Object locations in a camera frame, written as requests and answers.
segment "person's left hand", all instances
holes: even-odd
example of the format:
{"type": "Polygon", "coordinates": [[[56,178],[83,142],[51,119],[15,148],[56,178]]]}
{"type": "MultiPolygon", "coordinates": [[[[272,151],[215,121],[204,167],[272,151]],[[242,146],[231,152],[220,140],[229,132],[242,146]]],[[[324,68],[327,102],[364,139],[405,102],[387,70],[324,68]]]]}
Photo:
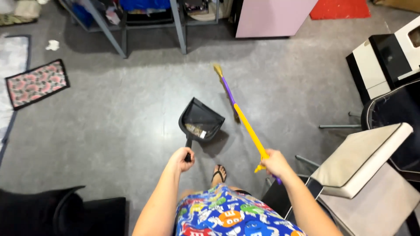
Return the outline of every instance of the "person's left hand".
{"type": "Polygon", "coordinates": [[[177,170],[180,170],[181,172],[185,172],[194,165],[194,162],[194,152],[191,150],[191,148],[182,147],[172,154],[168,164],[173,165],[177,170]],[[184,160],[187,153],[191,155],[191,162],[186,162],[184,160]]]}

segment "hand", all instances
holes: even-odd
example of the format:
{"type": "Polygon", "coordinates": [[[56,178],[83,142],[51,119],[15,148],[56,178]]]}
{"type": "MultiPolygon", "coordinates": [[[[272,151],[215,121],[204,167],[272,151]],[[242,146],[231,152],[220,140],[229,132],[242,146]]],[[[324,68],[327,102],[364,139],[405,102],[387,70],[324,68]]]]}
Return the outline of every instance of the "hand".
{"type": "Polygon", "coordinates": [[[185,172],[189,170],[195,162],[194,152],[189,147],[182,147],[176,150],[169,159],[168,165],[172,165],[177,170],[185,172]],[[191,162],[186,162],[185,156],[189,153],[191,155],[191,162]]]}
{"type": "Polygon", "coordinates": [[[283,178],[287,178],[290,173],[294,173],[280,151],[266,149],[265,152],[270,156],[270,158],[262,159],[260,165],[267,168],[268,175],[273,174],[283,180],[283,178]]]}

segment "red mat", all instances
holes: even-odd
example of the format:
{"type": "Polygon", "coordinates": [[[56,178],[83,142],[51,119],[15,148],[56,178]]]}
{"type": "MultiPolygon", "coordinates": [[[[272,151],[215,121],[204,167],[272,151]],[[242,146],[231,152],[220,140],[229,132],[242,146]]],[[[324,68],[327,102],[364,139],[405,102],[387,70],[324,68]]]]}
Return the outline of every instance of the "red mat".
{"type": "Polygon", "coordinates": [[[370,17],[366,0],[318,0],[311,11],[312,20],[370,17]]]}

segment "person's right hand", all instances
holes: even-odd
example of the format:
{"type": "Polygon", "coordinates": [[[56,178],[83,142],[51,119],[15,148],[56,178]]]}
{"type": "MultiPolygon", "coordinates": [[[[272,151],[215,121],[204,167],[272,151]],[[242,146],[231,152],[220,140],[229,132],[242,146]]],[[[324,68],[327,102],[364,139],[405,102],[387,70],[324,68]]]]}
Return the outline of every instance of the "person's right hand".
{"type": "Polygon", "coordinates": [[[283,180],[283,178],[287,178],[290,173],[294,173],[287,163],[286,158],[284,158],[280,151],[266,149],[265,152],[270,156],[270,158],[262,159],[260,165],[267,168],[267,174],[273,174],[283,180]]]}

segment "dustpan handle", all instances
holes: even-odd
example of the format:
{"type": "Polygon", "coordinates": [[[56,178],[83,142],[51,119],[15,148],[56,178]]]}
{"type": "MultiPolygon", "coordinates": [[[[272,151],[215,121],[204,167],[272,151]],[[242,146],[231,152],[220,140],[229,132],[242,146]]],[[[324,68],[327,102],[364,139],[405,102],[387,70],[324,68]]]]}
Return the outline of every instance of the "dustpan handle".
{"type": "MultiPolygon", "coordinates": [[[[185,147],[192,147],[192,139],[190,137],[186,137],[186,143],[185,143],[185,147]]],[[[187,153],[187,155],[185,156],[184,159],[186,162],[191,162],[191,155],[189,153],[187,153]]]]}

